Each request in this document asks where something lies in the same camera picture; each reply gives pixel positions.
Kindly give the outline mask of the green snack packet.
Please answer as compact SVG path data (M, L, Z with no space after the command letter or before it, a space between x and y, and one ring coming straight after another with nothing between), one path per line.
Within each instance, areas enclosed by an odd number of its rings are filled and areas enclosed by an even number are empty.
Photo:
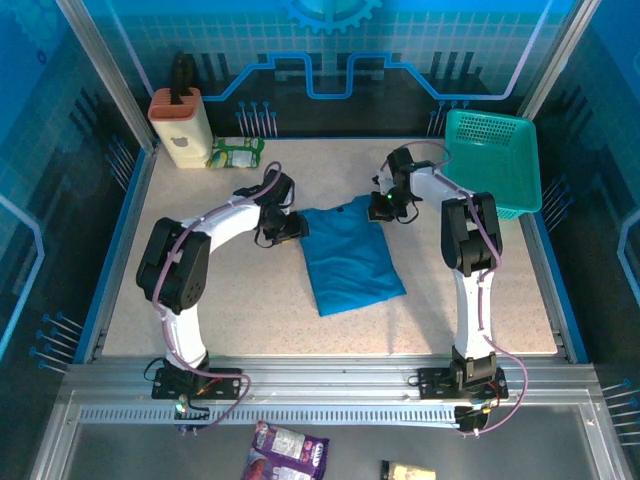
M257 168L263 150L264 140L261 137L215 137L205 166L209 169Z

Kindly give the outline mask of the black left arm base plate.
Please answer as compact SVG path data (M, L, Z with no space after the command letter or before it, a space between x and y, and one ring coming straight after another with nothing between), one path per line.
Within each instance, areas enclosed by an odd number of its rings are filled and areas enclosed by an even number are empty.
M156 370L151 397L178 400L186 395L191 400L237 400L240 396L242 374L237 368L210 368L215 378L196 375L166 363Z

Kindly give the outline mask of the purple snack bag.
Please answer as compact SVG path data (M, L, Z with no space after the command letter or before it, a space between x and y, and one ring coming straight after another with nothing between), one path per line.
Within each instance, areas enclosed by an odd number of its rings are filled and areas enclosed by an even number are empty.
M241 480L323 480L330 441L259 421Z

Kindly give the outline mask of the aluminium frame post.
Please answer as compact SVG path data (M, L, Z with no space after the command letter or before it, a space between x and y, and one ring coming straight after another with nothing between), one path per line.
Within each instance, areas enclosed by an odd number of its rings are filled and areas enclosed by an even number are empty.
M566 68L602 0L576 0L517 115L533 120Z
M82 0L55 0L90 59L112 99L116 103L140 147L148 154L155 151L154 135L143 117L125 77Z

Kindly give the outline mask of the beige snack packet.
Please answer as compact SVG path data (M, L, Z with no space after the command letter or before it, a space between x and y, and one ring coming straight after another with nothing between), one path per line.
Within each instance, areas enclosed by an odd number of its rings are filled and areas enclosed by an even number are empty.
M436 472L426 467L384 460L379 480L436 480Z

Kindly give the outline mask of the aluminium frame rail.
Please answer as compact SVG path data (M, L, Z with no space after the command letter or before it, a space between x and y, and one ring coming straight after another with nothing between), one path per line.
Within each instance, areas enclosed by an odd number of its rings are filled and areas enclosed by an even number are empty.
M72 365L59 390L62 402L133 404L151 401L144 357L101 357ZM239 368L251 380L248 405L401 405L419 401L408 384L423 367L445 367L442 355L386 356L244 356L216 357L216 368ZM595 368L570 364L556 356L526 356L521 363L501 356L510 397L521 389L526 405L561 405L601 401Z

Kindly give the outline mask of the cream knife block orange lid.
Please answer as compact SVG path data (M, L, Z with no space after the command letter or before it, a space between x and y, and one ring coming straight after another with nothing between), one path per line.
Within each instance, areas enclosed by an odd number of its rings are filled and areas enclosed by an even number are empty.
M171 90L158 89L147 117L178 168L204 168L213 151L213 134L201 93L189 88L181 103L171 103Z

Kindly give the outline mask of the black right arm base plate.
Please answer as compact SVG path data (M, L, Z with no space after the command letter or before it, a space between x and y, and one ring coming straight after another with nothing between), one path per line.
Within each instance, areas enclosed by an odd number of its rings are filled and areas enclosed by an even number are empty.
M492 381L458 390L447 368L420 368L416 370L415 386L422 400L493 400L509 398L504 370L498 368Z

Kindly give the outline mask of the blue t-shirt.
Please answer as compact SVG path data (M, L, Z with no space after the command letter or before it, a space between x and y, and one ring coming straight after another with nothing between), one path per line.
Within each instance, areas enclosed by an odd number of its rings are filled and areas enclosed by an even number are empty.
M309 235L300 240L311 290L322 317L403 296L382 227L368 219L370 198L302 215Z

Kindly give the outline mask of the teal plastic basket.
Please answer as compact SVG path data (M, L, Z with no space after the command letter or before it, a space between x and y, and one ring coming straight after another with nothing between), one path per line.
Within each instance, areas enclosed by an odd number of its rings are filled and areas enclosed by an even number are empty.
M538 143L531 120L452 109L444 140L452 155L442 168L444 175L467 190L491 193L501 219L541 209Z

